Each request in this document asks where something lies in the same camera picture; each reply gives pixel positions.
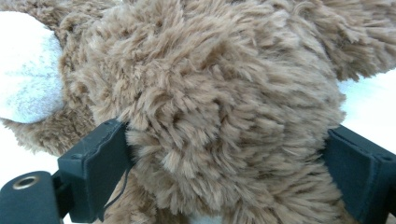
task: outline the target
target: fluffy brown plush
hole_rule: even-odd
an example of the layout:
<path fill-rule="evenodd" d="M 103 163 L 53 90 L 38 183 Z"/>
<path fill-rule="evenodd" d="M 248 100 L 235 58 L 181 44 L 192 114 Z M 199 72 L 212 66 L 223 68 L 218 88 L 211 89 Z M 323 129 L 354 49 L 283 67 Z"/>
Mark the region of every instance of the fluffy brown plush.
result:
<path fill-rule="evenodd" d="M 107 119 L 137 165 L 106 223 L 352 223 L 318 151 L 336 82 L 396 66 L 396 0 L 6 0 L 55 31 L 63 110 L 4 120 L 61 155 Z"/>

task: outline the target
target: teddy bear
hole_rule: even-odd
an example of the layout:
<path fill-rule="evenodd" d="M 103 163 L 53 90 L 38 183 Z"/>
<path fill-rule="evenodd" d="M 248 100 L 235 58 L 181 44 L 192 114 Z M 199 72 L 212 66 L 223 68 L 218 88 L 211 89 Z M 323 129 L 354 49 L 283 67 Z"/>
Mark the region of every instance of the teddy bear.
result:
<path fill-rule="evenodd" d="M 6 67 L 19 88 L 4 91 L 14 101 L 0 117 L 21 145 L 60 156 L 106 120 L 127 124 L 136 165 L 105 223 L 356 222 L 319 151 L 345 115 L 337 81 L 396 66 L 396 1 L 5 0 L 0 10 L 34 17 L 51 43 L 24 64 L 31 79 Z M 35 73 L 43 62 L 48 73 Z"/>

